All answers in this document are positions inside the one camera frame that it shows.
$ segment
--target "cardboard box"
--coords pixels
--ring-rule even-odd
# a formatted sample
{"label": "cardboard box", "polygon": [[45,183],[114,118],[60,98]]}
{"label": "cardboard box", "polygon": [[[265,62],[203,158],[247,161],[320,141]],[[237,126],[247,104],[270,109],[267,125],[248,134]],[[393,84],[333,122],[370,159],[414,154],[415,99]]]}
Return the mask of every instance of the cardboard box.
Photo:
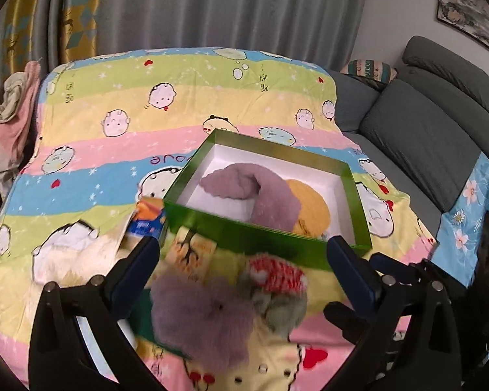
{"label": "cardboard box", "polygon": [[342,235],[359,255],[371,249],[363,206],[347,163],[219,129],[201,144],[163,198],[173,233],[184,225],[236,253],[267,252],[299,266],[330,270],[325,240],[248,224],[253,199],[213,197],[199,186],[201,178],[233,163],[263,165],[283,179],[311,186],[330,210],[326,235]]}

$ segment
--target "blue floral fabric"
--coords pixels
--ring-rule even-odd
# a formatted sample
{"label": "blue floral fabric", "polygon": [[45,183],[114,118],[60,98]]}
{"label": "blue floral fabric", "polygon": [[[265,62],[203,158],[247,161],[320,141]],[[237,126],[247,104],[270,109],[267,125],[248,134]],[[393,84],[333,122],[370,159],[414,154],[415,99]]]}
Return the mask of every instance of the blue floral fabric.
{"label": "blue floral fabric", "polygon": [[431,261],[466,287],[473,279],[485,212],[489,211],[489,159],[481,153],[452,209],[442,215]]}

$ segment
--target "yellow curtain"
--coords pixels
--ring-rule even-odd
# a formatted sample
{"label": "yellow curtain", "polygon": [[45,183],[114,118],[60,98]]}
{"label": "yellow curtain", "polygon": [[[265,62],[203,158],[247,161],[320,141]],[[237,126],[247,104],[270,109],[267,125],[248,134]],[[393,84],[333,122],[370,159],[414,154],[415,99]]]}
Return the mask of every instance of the yellow curtain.
{"label": "yellow curtain", "polygon": [[96,55],[95,15],[99,0],[65,0],[60,30],[60,63]]}
{"label": "yellow curtain", "polygon": [[24,70],[31,59],[33,16],[37,0],[9,0],[2,41],[2,80]]}

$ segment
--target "pink cloth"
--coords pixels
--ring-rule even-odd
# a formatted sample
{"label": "pink cloth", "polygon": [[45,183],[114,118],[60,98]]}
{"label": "pink cloth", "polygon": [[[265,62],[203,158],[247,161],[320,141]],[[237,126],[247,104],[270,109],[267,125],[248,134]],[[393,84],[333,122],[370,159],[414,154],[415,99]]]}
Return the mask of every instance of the pink cloth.
{"label": "pink cloth", "polygon": [[17,115],[7,123],[0,123],[0,147],[3,154],[9,157],[11,164],[20,162],[23,156],[23,148],[27,141],[29,125],[38,87],[40,85],[40,64],[30,61],[25,65],[27,81],[25,89],[18,103]]}

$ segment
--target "white wall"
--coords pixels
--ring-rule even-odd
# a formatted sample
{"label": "white wall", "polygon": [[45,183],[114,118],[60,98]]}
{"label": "white wall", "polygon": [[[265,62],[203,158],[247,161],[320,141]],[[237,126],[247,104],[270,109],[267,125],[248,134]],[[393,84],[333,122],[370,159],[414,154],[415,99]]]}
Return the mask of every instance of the white wall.
{"label": "white wall", "polygon": [[413,35],[450,49],[489,75],[489,50],[463,32],[437,20],[438,0],[366,0],[351,59],[373,59],[402,65],[402,53]]}

